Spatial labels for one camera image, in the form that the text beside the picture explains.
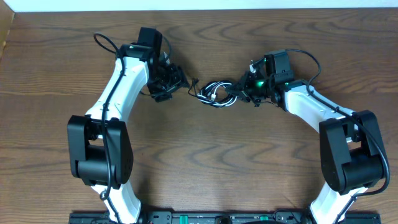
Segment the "green connector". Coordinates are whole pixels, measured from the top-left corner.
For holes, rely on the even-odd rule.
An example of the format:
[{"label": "green connector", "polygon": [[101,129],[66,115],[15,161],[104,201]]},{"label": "green connector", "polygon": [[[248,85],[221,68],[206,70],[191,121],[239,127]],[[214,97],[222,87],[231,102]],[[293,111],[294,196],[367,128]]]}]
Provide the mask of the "green connector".
[{"label": "green connector", "polygon": [[180,224],[188,224],[188,215],[181,215],[180,216]]}]

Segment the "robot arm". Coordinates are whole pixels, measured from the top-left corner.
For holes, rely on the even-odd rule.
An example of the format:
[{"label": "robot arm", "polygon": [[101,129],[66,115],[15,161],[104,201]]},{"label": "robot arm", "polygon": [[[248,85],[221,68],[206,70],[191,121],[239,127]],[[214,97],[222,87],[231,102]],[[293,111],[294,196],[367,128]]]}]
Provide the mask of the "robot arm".
[{"label": "robot arm", "polygon": [[[247,71],[226,91],[245,102],[252,101],[255,106],[270,98],[273,104],[302,118],[319,133],[321,167],[326,183],[310,206],[310,219],[312,223],[332,224],[337,218],[337,221],[344,219],[352,196],[364,193],[385,178],[380,155],[385,155],[385,151],[377,119],[372,112],[355,113],[343,108],[316,92],[314,87],[309,85],[307,88],[307,83],[294,80],[286,50],[278,50],[265,54],[257,62],[252,61],[250,72]],[[369,136],[343,114],[352,116],[369,130],[380,151]],[[347,143],[351,141],[361,142],[361,147],[349,150]]]},{"label": "robot arm", "polygon": [[[310,86],[310,89],[314,91],[319,98],[326,101],[330,105],[337,107],[339,105],[325,98],[318,92],[314,90],[314,87]],[[298,86],[292,88],[290,91],[285,93],[285,104],[288,112],[297,115],[302,118],[307,124],[309,124],[313,129],[319,133],[319,124],[328,119],[343,119],[345,116],[332,111],[329,107],[314,99],[307,92],[306,86]],[[347,114],[353,114],[354,111],[342,108],[340,110]],[[351,137],[346,138],[346,142],[350,142]],[[334,223],[336,217],[344,209],[345,205],[349,202],[351,197],[356,193],[363,193],[367,190],[367,187],[359,187],[357,189],[350,190],[345,195],[340,195],[339,192],[334,191],[330,186],[325,183],[323,188],[317,197],[311,203],[310,211],[313,219],[316,223],[332,224]],[[339,221],[345,219],[345,215],[342,214]]]},{"label": "robot arm", "polygon": [[123,60],[123,77],[111,95],[104,118],[112,173],[112,190],[104,202],[114,222],[135,223],[141,211],[130,180],[134,157],[126,127],[137,95],[146,84],[150,96],[160,102],[171,99],[180,87],[189,86],[182,69],[170,64],[165,53],[160,55],[161,41],[160,32],[141,28],[136,44],[124,44],[119,49],[122,57],[116,60],[113,75],[98,101],[85,116],[72,116],[68,122],[72,174],[101,194],[108,185],[105,148],[90,144],[90,140],[103,138],[104,102],[121,75]]}]

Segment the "wooden table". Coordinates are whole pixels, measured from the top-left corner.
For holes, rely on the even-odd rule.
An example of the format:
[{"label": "wooden table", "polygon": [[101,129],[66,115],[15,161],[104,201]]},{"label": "wooden table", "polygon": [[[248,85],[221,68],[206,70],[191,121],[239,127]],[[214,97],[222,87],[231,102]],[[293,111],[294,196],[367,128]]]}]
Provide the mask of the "wooden table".
[{"label": "wooden table", "polygon": [[[98,194],[70,173],[67,122],[98,99],[118,45],[156,27],[172,60],[200,86],[238,80],[270,50],[297,48],[323,65],[316,88],[378,118],[392,180],[352,210],[398,222],[398,10],[77,12],[17,14],[0,64],[1,223],[66,223],[75,210],[104,210]],[[296,77],[316,72],[290,54]],[[212,108],[179,90],[163,103],[139,96],[128,123],[133,187],[143,203],[174,210],[264,211],[304,208],[324,180],[318,134],[272,105]]]}]

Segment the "white wall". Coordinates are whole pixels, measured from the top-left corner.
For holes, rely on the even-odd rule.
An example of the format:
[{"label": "white wall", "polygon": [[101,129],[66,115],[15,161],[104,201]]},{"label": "white wall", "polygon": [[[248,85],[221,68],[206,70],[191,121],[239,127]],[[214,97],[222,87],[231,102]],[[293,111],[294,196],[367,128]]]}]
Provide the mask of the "white wall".
[{"label": "white wall", "polygon": [[4,0],[14,12],[398,7],[398,0]]}]

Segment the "wire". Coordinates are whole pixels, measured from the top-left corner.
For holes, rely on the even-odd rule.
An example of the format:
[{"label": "wire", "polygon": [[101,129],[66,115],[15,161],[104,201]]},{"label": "wire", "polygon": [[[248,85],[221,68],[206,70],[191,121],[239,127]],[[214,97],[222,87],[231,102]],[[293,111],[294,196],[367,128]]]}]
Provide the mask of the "wire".
[{"label": "wire", "polygon": [[[97,36],[100,36],[103,39],[105,39],[106,41],[108,41],[112,45],[112,47],[115,49],[115,51],[112,51],[112,50],[106,48],[103,44],[101,44],[98,41]],[[116,83],[113,85],[111,91],[109,92],[108,97],[105,100],[105,103],[103,104],[102,118],[101,118],[101,127],[102,127],[102,137],[103,137],[103,141],[104,141],[106,165],[108,167],[108,185],[106,187],[106,190],[102,191],[100,193],[100,195],[99,195],[99,198],[102,201],[108,200],[109,206],[111,207],[112,211],[115,213],[116,219],[118,220],[119,223],[121,223],[119,215],[118,215],[116,209],[113,207],[113,204],[111,203],[110,198],[109,198],[109,194],[111,193],[112,171],[111,171],[111,158],[110,158],[110,155],[109,155],[108,140],[107,140],[107,137],[106,137],[107,136],[107,129],[106,129],[105,119],[106,119],[106,112],[108,111],[109,102],[111,101],[113,93],[116,91],[120,81],[122,80],[122,78],[124,76],[124,71],[125,71],[126,68],[125,68],[123,56],[121,55],[120,50],[118,49],[118,47],[114,44],[114,42],[111,39],[109,39],[107,36],[105,36],[103,34],[94,33],[94,40],[99,46],[101,46],[102,48],[104,48],[108,52],[112,52],[112,53],[114,52],[116,54],[116,58],[120,59],[121,66],[122,66],[119,78],[116,80]]]},{"label": "wire", "polygon": [[279,107],[278,104],[275,104],[275,103],[273,103],[273,102],[271,102],[271,101],[262,101],[262,102],[259,102],[259,103],[260,103],[260,104],[269,103],[269,104],[272,104],[272,105],[274,105],[274,106],[276,106],[276,107]]},{"label": "wire", "polygon": [[146,94],[143,91],[140,91],[139,94],[144,95],[144,96],[153,96],[152,94]]},{"label": "wire", "polygon": [[114,212],[114,216],[116,217],[116,220],[118,221],[118,223],[122,223],[122,221],[120,220],[119,213],[116,211],[115,207],[113,206],[111,199],[108,198],[107,201],[108,201],[109,206],[111,207],[112,211]]},{"label": "wire", "polygon": [[188,90],[188,94],[195,98],[198,98],[198,100],[200,100],[203,104],[210,105],[215,108],[222,108],[222,107],[231,106],[238,99],[237,96],[234,96],[234,95],[228,93],[227,97],[223,98],[222,100],[216,101],[217,89],[219,87],[226,88],[227,86],[232,85],[232,82],[230,82],[228,80],[223,80],[223,81],[219,81],[219,82],[209,82],[206,86],[204,86],[199,91],[199,93],[197,93],[196,85],[198,82],[199,82],[198,79],[192,80],[192,85]]},{"label": "wire", "polygon": [[346,118],[348,118],[351,122],[353,122],[354,124],[356,124],[358,126],[358,129],[362,130],[363,133],[365,133],[365,135],[371,140],[371,142],[375,145],[381,161],[382,161],[382,165],[383,165],[383,171],[384,171],[384,176],[385,176],[385,180],[384,180],[384,184],[380,189],[374,190],[372,192],[365,192],[365,193],[356,193],[353,196],[351,196],[350,200],[348,201],[348,203],[345,205],[345,207],[342,209],[342,211],[337,215],[336,220],[334,223],[338,223],[338,220],[341,218],[342,215],[344,215],[347,210],[349,209],[349,207],[357,200],[358,197],[362,197],[362,196],[370,196],[370,195],[376,195],[379,194],[383,191],[385,191],[390,183],[390,168],[389,168],[389,163],[387,160],[387,156],[383,153],[383,151],[381,150],[380,145],[378,144],[378,142],[376,141],[376,139],[374,138],[374,136],[370,133],[370,131],[368,129],[366,129],[358,120],[356,120],[355,118],[352,117],[352,115],[347,114],[343,111],[340,110],[340,108],[334,107],[332,105],[330,105],[329,103],[325,102],[324,100],[322,100],[321,98],[319,98],[316,94],[314,94],[314,90],[310,90],[310,85],[311,83],[314,81],[314,79],[316,79],[319,74],[321,74],[322,68],[321,65],[319,63],[319,61],[310,53],[304,51],[304,50],[298,50],[298,49],[286,49],[286,51],[291,51],[291,52],[300,52],[303,54],[308,55],[309,57],[311,57],[314,62],[318,65],[318,73],[316,75],[314,75],[307,83],[307,91],[309,92],[309,94],[314,97],[314,99],[318,100],[320,103],[323,103],[324,105],[326,105],[327,107],[329,107],[330,109],[332,109],[333,111],[336,111],[337,113],[345,116]]}]

